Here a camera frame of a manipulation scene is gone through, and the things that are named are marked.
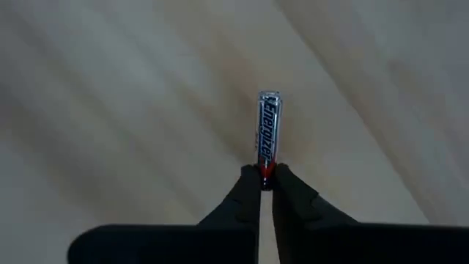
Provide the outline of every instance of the wooden surface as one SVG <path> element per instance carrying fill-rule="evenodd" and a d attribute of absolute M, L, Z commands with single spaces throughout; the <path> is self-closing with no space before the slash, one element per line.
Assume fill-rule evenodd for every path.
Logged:
<path fill-rule="evenodd" d="M 335 206 L 468 225 L 469 4 L 378 2 L 3 1 L 0 262 L 196 223 L 254 161 L 261 89 L 284 95 L 279 159 Z"/>

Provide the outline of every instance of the light wood floor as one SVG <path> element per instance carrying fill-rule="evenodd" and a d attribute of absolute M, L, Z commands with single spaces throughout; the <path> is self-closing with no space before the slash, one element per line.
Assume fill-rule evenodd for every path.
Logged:
<path fill-rule="evenodd" d="M 469 225 L 469 2 L 0 3 L 0 262 L 106 223 L 192 224 L 280 161 L 360 221 Z M 275 263 L 263 194 L 260 260 Z"/>

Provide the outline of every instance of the wood grain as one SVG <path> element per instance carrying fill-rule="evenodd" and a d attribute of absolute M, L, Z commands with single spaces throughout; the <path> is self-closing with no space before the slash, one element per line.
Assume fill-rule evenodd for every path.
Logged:
<path fill-rule="evenodd" d="M 254 160 L 261 89 L 284 95 L 280 160 L 337 207 L 469 224 L 468 7 L 4 1 L 0 261 L 64 263 L 98 224 L 196 223 Z"/>

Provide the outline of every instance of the battery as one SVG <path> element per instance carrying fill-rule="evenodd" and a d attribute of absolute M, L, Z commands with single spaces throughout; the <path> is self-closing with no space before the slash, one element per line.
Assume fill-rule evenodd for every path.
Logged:
<path fill-rule="evenodd" d="M 261 91 L 257 98 L 256 158 L 262 177 L 262 189 L 272 189 L 272 176 L 277 162 L 278 129 L 282 100 L 280 92 Z"/>

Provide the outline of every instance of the energizer logo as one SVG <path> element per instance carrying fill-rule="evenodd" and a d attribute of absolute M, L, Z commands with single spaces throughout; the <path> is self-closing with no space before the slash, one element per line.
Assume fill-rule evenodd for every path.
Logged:
<path fill-rule="evenodd" d="M 259 122 L 259 152 L 264 162 L 269 164 L 273 158 L 275 148 L 275 118 L 277 106 L 269 101 L 264 102 L 261 120 Z"/>

